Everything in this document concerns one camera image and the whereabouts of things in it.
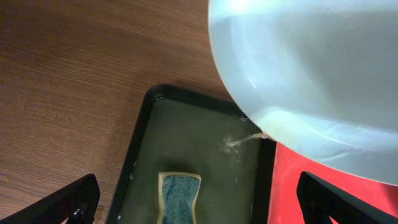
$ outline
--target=black object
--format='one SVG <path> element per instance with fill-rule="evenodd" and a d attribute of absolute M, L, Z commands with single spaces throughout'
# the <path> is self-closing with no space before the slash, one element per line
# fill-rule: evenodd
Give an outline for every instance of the black object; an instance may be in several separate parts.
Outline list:
<path fill-rule="evenodd" d="M 134 168 L 138 153 L 141 147 L 142 138 L 149 120 L 152 105 L 162 98 L 195 105 L 209 110 L 219 111 L 246 117 L 246 115 L 230 101 L 220 100 L 210 96 L 202 95 L 192 91 L 184 90 L 170 85 L 153 86 L 144 97 L 144 101 L 139 112 L 134 134 L 132 136 L 127 156 L 124 161 L 123 169 L 116 188 L 113 202 L 109 210 L 106 223 L 116 223 L 126 194 L 127 186 L 130 181 L 130 174 Z M 268 208 L 271 197 L 272 174 L 274 170 L 276 142 L 262 140 L 258 155 L 258 168 L 256 174 L 255 195 L 252 208 L 251 223 L 266 223 L 268 219 Z"/>
<path fill-rule="evenodd" d="M 68 218 L 67 224 L 92 224 L 99 200 L 95 175 L 88 174 L 0 223 L 61 223 Z"/>
<path fill-rule="evenodd" d="M 398 223 L 398 218 L 309 172 L 300 175 L 297 197 L 306 224 L 332 224 L 330 217 L 338 223 Z"/>

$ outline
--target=tray rim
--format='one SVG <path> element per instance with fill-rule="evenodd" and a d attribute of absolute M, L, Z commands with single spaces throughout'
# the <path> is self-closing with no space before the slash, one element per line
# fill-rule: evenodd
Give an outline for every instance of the tray rim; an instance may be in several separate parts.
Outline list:
<path fill-rule="evenodd" d="M 120 213 L 121 205 L 123 204 L 123 196 L 126 193 L 127 186 L 130 181 L 130 175 L 138 157 L 152 105 L 163 98 L 247 118 L 247 116 L 232 101 L 214 98 L 212 96 L 168 84 L 158 84 L 150 87 L 142 101 L 134 132 L 124 159 L 119 181 L 109 208 L 108 217 L 105 222 L 106 224 L 117 223 L 118 214 Z M 251 224 L 265 224 L 268 221 L 275 152 L 275 141 L 270 139 L 263 139 L 260 141 L 256 181 L 254 183 L 254 196 L 251 208 Z"/>

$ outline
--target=wood grain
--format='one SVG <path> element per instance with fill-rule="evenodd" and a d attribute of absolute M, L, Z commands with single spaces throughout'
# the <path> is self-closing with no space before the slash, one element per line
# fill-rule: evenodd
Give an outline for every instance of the wood grain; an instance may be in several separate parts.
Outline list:
<path fill-rule="evenodd" d="M 206 0 L 0 5 L 0 218 L 94 173 L 103 223 L 147 89 L 228 97 Z"/>

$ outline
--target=red surface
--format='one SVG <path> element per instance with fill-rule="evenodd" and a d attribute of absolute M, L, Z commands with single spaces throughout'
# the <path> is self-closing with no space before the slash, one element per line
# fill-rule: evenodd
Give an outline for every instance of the red surface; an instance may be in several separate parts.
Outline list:
<path fill-rule="evenodd" d="M 296 196 L 296 187 L 302 171 L 309 171 L 351 195 L 398 217 L 398 187 L 333 170 L 278 144 L 272 181 L 269 224 L 304 223 Z"/>

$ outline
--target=white bowl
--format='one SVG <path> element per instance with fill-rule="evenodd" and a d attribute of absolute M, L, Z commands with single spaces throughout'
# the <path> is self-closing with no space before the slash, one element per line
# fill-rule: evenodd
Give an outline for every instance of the white bowl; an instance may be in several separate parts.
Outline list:
<path fill-rule="evenodd" d="M 264 132 L 334 169 L 398 185 L 398 2 L 211 0 L 211 49 Z"/>

